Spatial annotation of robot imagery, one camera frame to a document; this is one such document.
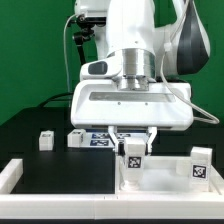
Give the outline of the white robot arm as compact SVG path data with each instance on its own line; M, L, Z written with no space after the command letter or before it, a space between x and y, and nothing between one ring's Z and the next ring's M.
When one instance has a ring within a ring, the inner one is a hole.
M141 130L150 153L159 130L193 123L191 86L167 77L200 71L210 43L194 0L172 2L177 19L159 28L153 0L77 5L78 16L94 26L99 59L81 67L71 108L75 127L106 128L115 149L122 131Z

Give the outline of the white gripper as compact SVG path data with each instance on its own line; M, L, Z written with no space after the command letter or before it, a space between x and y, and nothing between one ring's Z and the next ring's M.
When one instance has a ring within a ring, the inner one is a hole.
M125 152L124 143L117 138L117 127L149 127L146 154L150 155L157 128L186 130L193 123L192 108L172 91L186 100L191 97L187 83L173 83L171 89L162 82L150 83L148 91L121 91L112 80L84 80L73 95L71 123L77 128L109 126L108 134L119 156Z

